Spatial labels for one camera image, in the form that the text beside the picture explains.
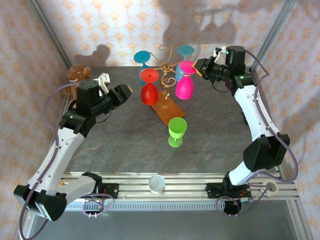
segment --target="floor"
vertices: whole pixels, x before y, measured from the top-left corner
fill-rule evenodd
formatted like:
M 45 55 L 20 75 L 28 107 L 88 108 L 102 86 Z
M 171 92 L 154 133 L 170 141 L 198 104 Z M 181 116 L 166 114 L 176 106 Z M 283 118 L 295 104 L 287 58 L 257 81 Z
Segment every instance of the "floor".
M 43 223 L 37 217 L 31 233 Z M 39 240 L 296 240 L 285 201 L 262 201 L 236 218 L 217 211 L 108 212 L 88 219 L 81 211 L 67 211 L 49 221 Z
M 93 78 L 106 72 L 111 88 L 128 84 L 133 94 L 106 122 L 91 129 L 66 172 L 226 173 L 242 161 L 251 134 L 230 92 L 217 92 L 198 75 L 192 77 L 194 95 L 190 100 L 178 99 L 173 90 L 170 97 L 185 112 L 187 122 L 182 146 L 173 148 L 168 144 L 168 127 L 141 102 L 140 67 L 92 70 Z M 216 87 L 225 89 L 222 82 Z

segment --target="green cup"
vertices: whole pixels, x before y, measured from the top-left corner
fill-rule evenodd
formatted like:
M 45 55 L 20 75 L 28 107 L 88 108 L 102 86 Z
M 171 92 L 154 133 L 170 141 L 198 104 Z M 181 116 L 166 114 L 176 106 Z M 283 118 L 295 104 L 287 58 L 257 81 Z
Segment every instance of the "green cup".
M 174 117 L 169 122 L 169 134 L 168 143 L 173 148 L 181 146 L 183 140 L 182 137 L 185 135 L 187 130 L 187 122 L 181 117 Z

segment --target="teddy bear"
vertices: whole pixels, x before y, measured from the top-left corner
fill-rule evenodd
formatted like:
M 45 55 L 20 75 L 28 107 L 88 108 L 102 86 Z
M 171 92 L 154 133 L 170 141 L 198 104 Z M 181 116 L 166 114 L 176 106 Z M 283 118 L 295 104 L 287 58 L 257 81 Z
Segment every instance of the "teddy bear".
M 70 67 L 66 73 L 70 83 L 81 82 L 91 78 L 91 68 L 83 67 L 81 65 L 75 65 Z M 63 93 L 67 96 L 72 95 L 72 101 L 77 99 L 77 87 L 79 85 L 68 86 L 63 90 Z

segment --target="floral wallpaper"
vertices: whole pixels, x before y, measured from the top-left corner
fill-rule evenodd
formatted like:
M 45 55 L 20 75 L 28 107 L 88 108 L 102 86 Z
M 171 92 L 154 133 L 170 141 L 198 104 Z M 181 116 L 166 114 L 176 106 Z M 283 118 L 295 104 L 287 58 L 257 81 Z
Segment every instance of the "floral wallpaper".
M 38 0 L 72 63 L 134 66 L 137 51 L 164 60 L 161 44 L 195 48 L 194 58 L 216 47 L 242 45 L 257 54 L 285 0 Z M 151 58 L 147 63 L 154 65 Z
M 27 1 L 3 0 L 0 16 L 0 239 L 11 240 L 22 209 L 13 192 L 48 152 L 52 133 L 44 104 L 67 82 L 67 70 Z M 61 93 L 49 104 L 52 123 L 62 102 Z
M 299 163 L 296 185 L 314 239 L 320 236 L 320 4 L 297 1 L 263 64 L 270 113 Z M 286 168 L 292 170 L 287 154 Z

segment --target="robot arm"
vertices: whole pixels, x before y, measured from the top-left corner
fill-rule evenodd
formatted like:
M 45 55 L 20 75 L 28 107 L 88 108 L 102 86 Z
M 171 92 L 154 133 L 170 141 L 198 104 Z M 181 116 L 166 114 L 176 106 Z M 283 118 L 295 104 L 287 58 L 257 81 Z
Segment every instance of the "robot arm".
M 116 109 L 125 103 L 132 93 L 128 85 L 118 85 L 108 90 L 109 83 L 109 75 L 102 73 L 98 79 L 88 79 L 79 84 L 76 90 L 76 109 L 73 109 L 74 103 L 71 103 L 59 123 L 59 147 L 52 165 L 38 183 L 56 150 L 55 142 L 27 185 L 18 185 L 15 188 L 14 196 L 24 205 L 31 189 L 37 184 L 27 205 L 30 212 L 56 221 L 69 203 L 85 194 L 102 193 L 102 178 L 90 172 L 82 174 L 67 185 L 59 187 L 59 182 L 73 154 L 96 124 L 96 117 Z
M 254 98 L 257 82 L 252 73 L 246 72 L 246 50 L 242 46 L 217 48 L 209 59 L 199 59 L 194 63 L 197 73 L 210 82 L 224 81 L 232 96 L 239 103 L 248 122 L 252 143 L 243 152 L 243 161 L 234 170 L 226 174 L 226 188 L 241 186 L 248 182 L 259 171 L 279 166 L 285 156 L 286 149 L 270 132 L 270 128 L 287 144 L 290 139 L 272 122 L 258 94 L 258 104 L 269 125 L 262 120 Z M 217 64 L 217 52 L 226 53 L 225 64 Z

